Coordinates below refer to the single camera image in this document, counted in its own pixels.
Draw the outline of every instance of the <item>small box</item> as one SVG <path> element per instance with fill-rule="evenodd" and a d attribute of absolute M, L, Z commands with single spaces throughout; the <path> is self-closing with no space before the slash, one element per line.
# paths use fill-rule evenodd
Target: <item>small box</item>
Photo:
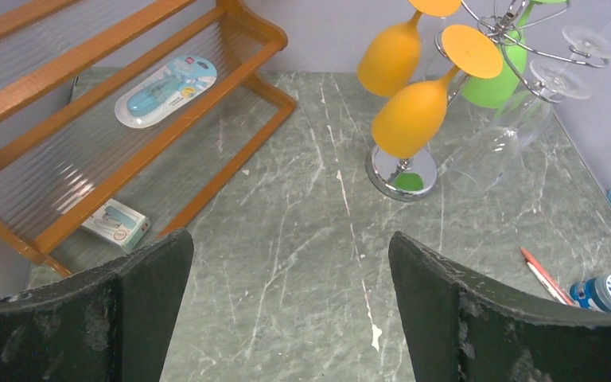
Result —
<path fill-rule="evenodd" d="M 148 217 L 113 199 L 83 222 L 83 227 L 110 243 L 118 244 L 126 253 L 137 246 L 149 226 Z"/>

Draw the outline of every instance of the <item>packaged item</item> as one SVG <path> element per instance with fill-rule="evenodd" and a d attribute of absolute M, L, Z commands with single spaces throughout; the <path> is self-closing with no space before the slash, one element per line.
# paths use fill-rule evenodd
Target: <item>packaged item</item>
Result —
<path fill-rule="evenodd" d="M 146 129 L 210 88 L 216 68 L 198 56 L 181 56 L 148 76 L 116 101 L 115 116 L 122 124 Z"/>
<path fill-rule="evenodd" d="M 113 199 L 83 222 L 84 228 L 109 243 L 119 245 L 126 253 L 137 246 L 149 226 L 148 217 Z"/>

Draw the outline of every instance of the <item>round chrome base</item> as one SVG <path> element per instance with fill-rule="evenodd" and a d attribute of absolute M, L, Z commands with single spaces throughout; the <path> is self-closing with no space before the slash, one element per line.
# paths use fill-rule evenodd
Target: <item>round chrome base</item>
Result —
<path fill-rule="evenodd" d="M 437 184 L 437 164 L 427 150 L 413 158 L 399 159 L 374 146 L 366 160 L 366 170 L 373 185 L 397 201 L 416 201 Z"/>

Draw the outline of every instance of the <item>wooden rail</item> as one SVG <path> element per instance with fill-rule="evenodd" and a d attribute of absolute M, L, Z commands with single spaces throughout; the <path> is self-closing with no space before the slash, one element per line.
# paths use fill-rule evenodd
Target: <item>wooden rail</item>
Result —
<path fill-rule="evenodd" d="M 0 16 L 0 40 L 80 0 L 32 0 Z"/>
<path fill-rule="evenodd" d="M 32 0 L 25 6 L 0 17 L 0 39 L 16 33 L 27 25 L 48 17 L 71 4 L 82 0 Z M 44 94 L 70 80 L 89 68 L 108 54 L 119 49 L 137 36 L 163 22 L 195 0 L 156 0 L 153 4 L 139 10 L 132 16 L 118 22 L 88 39 L 74 49 L 63 53 L 47 64 L 43 64 L 30 74 L 24 75 L 0 90 L 0 122 L 13 113 L 41 98 Z M 53 116 L 39 123 L 31 131 L 0 150 L 0 171 L 12 165 L 38 145 L 62 131 L 83 113 L 97 106 L 103 99 L 120 90 L 130 80 L 140 75 L 157 62 L 167 57 L 177 47 L 210 27 L 215 21 L 221 29 L 221 45 L 224 51 L 220 60 L 227 68 L 235 68 L 209 88 L 199 99 L 187 106 L 173 122 L 160 126 L 160 131 L 144 147 L 128 158 L 120 167 L 109 174 L 100 184 L 59 216 L 36 238 L 23 239 L 14 232 L 0 216 L 0 237 L 24 257 L 35 264 L 44 263 L 60 275 L 70 275 L 71 271 L 51 257 L 51 252 L 71 235 L 96 209 L 113 197 L 127 182 L 148 166 L 158 155 L 170 147 L 188 129 L 210 112 L 222 99 L 244 86 L 257 96 L 274 104 L 278 111 L 268 123 L 252 137 L 234 158 L 176 215 L 165 231 L 185 226 L 214 197 L 254 152 L 294 111 L 296 103 L 286 93 L 259 79 L 257 69 L 274 54 L 284 49 L 287 40 L 284 32 L 270 22 L 252 13 L 242 0 L 217 0 L 216 7 L 177 31 L 160 45 L 145 52 L 137 60 L 116 72 L 113 76 L 63 107 Z M 235 47 L 229 36 L 240 33 L 256 39 L 263 47 L 251 57 L 240 60 L 233 50 Z"/>
<path fill-rule="evenodd" d="M 0 90 L 0 122 L 195 0 L 157 0 Z"/>

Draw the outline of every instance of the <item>round container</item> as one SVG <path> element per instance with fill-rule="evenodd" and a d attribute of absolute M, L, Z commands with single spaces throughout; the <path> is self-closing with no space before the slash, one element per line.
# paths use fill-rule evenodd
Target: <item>round container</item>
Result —
<path fill-rule="evenodd" d="M 611 275 L 574 284 L 570 296 L 582 308 L 611 313 Z"/>

